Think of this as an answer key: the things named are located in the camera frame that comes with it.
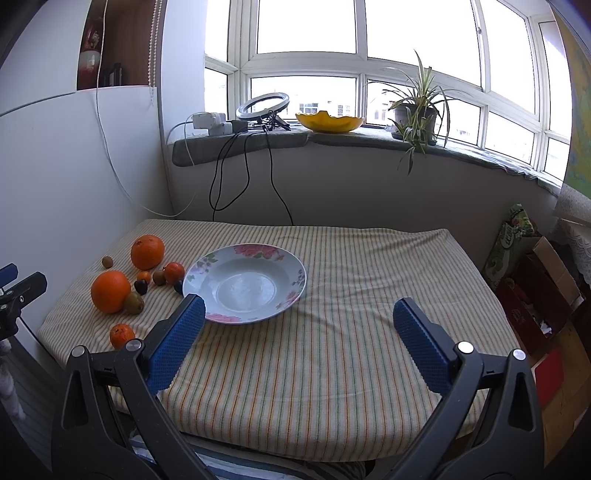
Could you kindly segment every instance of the black cable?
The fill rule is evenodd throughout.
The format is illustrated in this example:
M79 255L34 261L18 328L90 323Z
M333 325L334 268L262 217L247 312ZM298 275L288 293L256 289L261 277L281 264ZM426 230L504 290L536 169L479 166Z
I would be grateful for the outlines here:
M275 194L279 197L281 203L283 204L283 206L285 207L285 211L287 212L287 215L290 217L290 222L291 225L294 225L294 221L293 221L293 217L291 216L291 212L287 206L287 204L285 203L285 200L281 197L279 191L277 190L277 188L275 187L275 182L273 181L273 153L271 151L271 144L269 142L269 126L273 125L273 121L274 121L274 112L270 112L271 116L270 116L270 122L264 122L261 127L262 127L262 132L254 132L251 133L250 135L247 135L246 138L244 139L244 164L246 167L246 185L244 186L244 188L242 189L242 191L236 195L226 206L218 208L218 204L220 202L220 199L222 197L222 184L223 184L223 165L224 162L226 160L226 158L228 157L230 150L232 149L234 142L236 141L236 139L238 138L238 136L244 132L243 130L240 130L239 132L235 133L230 139L228 139L226 141L226 143L222 146L222 148L220 149L219 153L217 154L217 160L216 160L216 170L215 173L213 175L213 180L212 180L212 184L209 188L209 206L212 208L213 213L212 213L212 222L215 221L215 217L216 217L216 212L221 212L225 209L227 209L230 205L232 205L236 200L238 200L248 189L250 183L251 183L251 173L250 170L248 168L248 156L246 154L246 144L248 143L248 138L252 137L253 135L258 135L260 133L264 133L265 134L265 140L267 143L267 148L269 150L269 159L271 162L271 186L273 187L273 190L275 191ZM228 146L228 149L226 150L226 152L223 154L223 158L222 157L222 153L224 152L224 149L226 148L226 146ZM212 203L212 191L213 191L213 186L215 185L216 179L217 179L217 171L220 171L220 183L219 183L219 189L217 191L217 199L216 199L216 203L215 205Z
M219 191L220 195L217 198L217 202L216 202L215 208L213 210L212 221L214 221L213 218L215 218L216 212L221 212L222 210L227 209L231 204L233 204L236 200L238 200L242 196L242 194L244 194L244 192L247 190L248 186L250 185L250 183L251 183L251 172L250 172L250 170L248 168L248 156L246 155L246 143L248 142L249 137L252 137L253 135L258 135L259 133L260 132L255 132L253 134L247 135L246 138L244 139L244 164L246 166L246 185L245 185L245 187L225 207L217 208L217 202L219 202L219 198L220 198L220 196L222 194L222 178L223 177L222 177L222 174L220 174L220 191ZM223 162L224 162L224 160L226 160L226 157L225 156L224 156L224 158L222 160L222 168L221 168L222 173L223 173Z
M275 190L275 193L277 194L277 196L281 200L281 203L285 207L285 210L287 211L287 215L290 216L291 226L294 226L294 219L291 216L291 212L290 212L289 208L287 207L285 200L283 200L283 198L281 197L281 195L277 191L277 188L275 188L275 183L273 182L273 153L271 153L271 144L269 143L269 133L267 132L267 128L265 126L263 126L263 130L265 131L265 139L267 141L267 148L269 149L269 159L271 160L271 186L273 187L273 190Z
M232 148L232 146L234 145L234 142L236 141L236 139L237 139L238 135L240 135L240 134L241 134L241 133L243 133L244 131L245 131L245 130L244 130L244 129L242 129L242 130L240 130L240 131L236 132L235 134L233 134L233 135L232 135L232 136L231 136L231 137L230 137L230 138L229 138L229 139L226 141L226 143L224 143L224 145L221 147L221 149L220 149L219 153L217 154L217 160L216 160L216 171L215 171L215 174L213 175L212 185L209 187L209 197L208 197L208 200L209 200L209 206L210 206L210 207L213 209L213 213L214 213L214 214L215 214L215 211L216 211L216 206L217 206L217 203L219 202L220 196L221 196L221 194L222 194L222 182L221 182L221 179L220 179L220 190L219 190L219 192L218 192L217 201L216 201L216 206L214 206L214 205L213 205L213 203L212 203L212 191L213 191L213 186L214 186L214 185L215 185L215 183L216 183L216 179L217 179L217 170L218 170L218 168L219 168L219 163L220 163L220 159L221 159L221 157L222 157L222 152L223 152L224 148L226 148L226 146L227 146L227 145L228 145L230 142L232 142L232 143L231 143L231 145L228 147L228 150L227 150L227 152L226 152L226 154L225 154L225 156L224 156L224 159L225 159L225 158L228 156L228 152L230 151L230 149L231 149L231 148Z
M223 165L226 161L226 158L228 157L228 154L230 153L230 150L232 149L232 147L234 146L234 142L236 141L236 139L238 138L238 135L235 135L234 138L232 139L232 142L230 143L230 146L228 147L228 149L226 150L226 153L224 153L224 156L222 158L222 164L220 166L220 185L219 185L219 189L217 191L217 200L216 200L216 204L213 207L213 214L212 214L212 222L215 221L215 216L216 216L216 212L218 211L217 205L220 203L220 198L222 197L222 185L223 185Z

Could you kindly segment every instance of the orange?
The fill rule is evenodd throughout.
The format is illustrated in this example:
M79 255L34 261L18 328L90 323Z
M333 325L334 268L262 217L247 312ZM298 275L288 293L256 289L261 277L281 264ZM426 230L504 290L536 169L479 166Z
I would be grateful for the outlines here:
M150 270L164 258L164 243L155 235L142 235L131 246L131 262L140 270Z
M135 338L133 329L124 323L118 323L109 332L111 345L115 350L120 350L127 342Z
M129 292L129 280L118 270L101 273L90 287L92 303L103 313L116 313L123 309L123 301Z
M170 284L174 284L184 278L184 267L180 263L170 262L164 267L164 278Z
M150 281L152 280L152 275L150 274L150 272L146 272L144 270L143 272L138 273L138 280L145 280L149 285Z

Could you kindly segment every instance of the striped tablecloth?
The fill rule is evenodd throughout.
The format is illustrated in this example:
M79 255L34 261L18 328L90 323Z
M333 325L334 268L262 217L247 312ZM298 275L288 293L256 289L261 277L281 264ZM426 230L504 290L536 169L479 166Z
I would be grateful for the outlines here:
M408 447L439 401L392 324L412 297L456 340L506 355L518 344L496 297L447 230L244 226L146 220L106 251L134 279L129 251L145 233L166 244L164 262L188 267L225 245L265 243L291 251L308 272L300 301L253 325L207 322L162 403L181 431L293 458L342 462ZM72 347L109 350L109 330L128 323L143 338L181 297L151 286L139 316L99 313L90 285L97 260L59 300L39 337L65 364ZM121 395L115 401L123 406ZM484 397L473 403L467 427Z

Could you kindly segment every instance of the ring light stand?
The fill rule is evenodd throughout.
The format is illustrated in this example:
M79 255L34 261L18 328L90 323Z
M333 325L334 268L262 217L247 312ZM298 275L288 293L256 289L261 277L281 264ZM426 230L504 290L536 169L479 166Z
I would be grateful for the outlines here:
M260 110L258 112L249 112L249 109L253 105L256 105L257 103L262 102L264 100L273 99L278 99L279 102L272 107L265 108L264 110ZM258 97L251 98L246 103L243 103L236 110L236 117L240 120L246 120L247 122L254 121L259 125L263 124L264 121L267 120L266 123L269 130L273 130L275 127L282 127L285 130L291 130L289 124L277 115L278 113L285 110L289 103L290 97L286 93L266 93L264 95L259 95Z

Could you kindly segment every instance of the blue gripper pad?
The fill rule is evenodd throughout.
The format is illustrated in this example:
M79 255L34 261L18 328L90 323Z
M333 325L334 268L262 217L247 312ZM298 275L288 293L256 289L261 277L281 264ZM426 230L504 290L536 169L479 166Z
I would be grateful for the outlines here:
M146 384L152 395L170 387L204 324L205 303L201 297L195 297L148 361Z
M0 268L0 288L4 288L10 282L13 282L18 277L17 266L14 263L8 264L4 268Z
M457 358L453 340L441 326L429 321L413 299L396 302L394 327L429 390L445 396L452 387L453 364Z

